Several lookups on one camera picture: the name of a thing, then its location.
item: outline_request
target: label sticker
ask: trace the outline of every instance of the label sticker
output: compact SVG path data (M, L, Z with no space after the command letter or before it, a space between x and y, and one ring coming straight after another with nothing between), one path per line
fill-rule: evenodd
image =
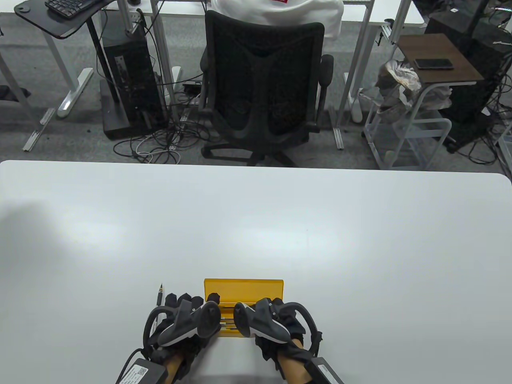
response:
M119 384L139 384L139 381L142 380L146 372L147 368L135 364L123 377Z
M334 378L333 375L331 375L331 372L327 369L327 367L323 364L318 366L322 373L324 374L325 378L329 381L331 384L339 384L339 382Z

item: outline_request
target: wooden tabletop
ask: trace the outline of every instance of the wooden tabletop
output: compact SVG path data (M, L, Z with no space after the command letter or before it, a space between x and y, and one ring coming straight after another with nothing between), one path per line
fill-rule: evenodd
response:
M418 74L421 82L465 82L479 81L483 77L442 33L401 36L398 47ZM415 59L449 59L452 70L420 70Z

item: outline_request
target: keyboard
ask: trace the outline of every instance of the keyboard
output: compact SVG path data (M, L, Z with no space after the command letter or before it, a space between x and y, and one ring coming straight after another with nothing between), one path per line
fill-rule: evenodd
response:
M45 5L58 15L70 19L103 0L48 0Z

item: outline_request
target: plastic bag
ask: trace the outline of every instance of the plastic bag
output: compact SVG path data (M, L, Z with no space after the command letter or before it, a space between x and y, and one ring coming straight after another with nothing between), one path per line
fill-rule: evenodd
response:
M452 106L451 95L452 89L448 86L433 88L425 95L420 109L437 111L449 108Z
M362 90L360 96L375 103L382 122L400 120L414 105L421 82L414 69L390 60L379 69L375 87Z

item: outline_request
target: floor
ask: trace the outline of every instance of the floor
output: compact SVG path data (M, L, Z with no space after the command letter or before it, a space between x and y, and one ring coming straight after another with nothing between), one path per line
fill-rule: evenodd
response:
M200 73L199 59L205 47L204 21L199 19L164 17L172 65L181 65L183 78ZM0 37L0 50L21 87L32 92L29 101L42 116L48 107L57 107L67 93L66 84L58 70L46 42L39 30L13 14L0 15L0 27L5 36ZM332 85L329 87L327 105L338 104L343 91L342 73L348 71L355 48L359 24L345 23L342 37L325 46L325 52L335 59ZM421 29L406 29L405 33L422 33ZM76 68L95 67L96 60L91 39L86 28L62 42ZM389 56L390 48L375 45L364 87L376 80L377 70ZM99 79L94 75L81 98L66 119L54 118L47 126L35 148L24 153L22 147L32 129L16 103L0 101L0 161L8 159L133 162L114 154L113 142L102 132L99 100ZM5 80L0 75L0 84ZM287 152L301 167L363 168L375 169L376 163L368 145L360 136L361 126L348 124L344 130L345 149L338 151L332 131L313 134L310 142ZM483 159L491 153L478 145L474 155ZM200 145L181 152L184 164L224 164L232 162L206 160ZM267 162L264 165L277 165ZM476 165L458 154L442 149L431 170L457 172L501 173L498 163L492 166Z

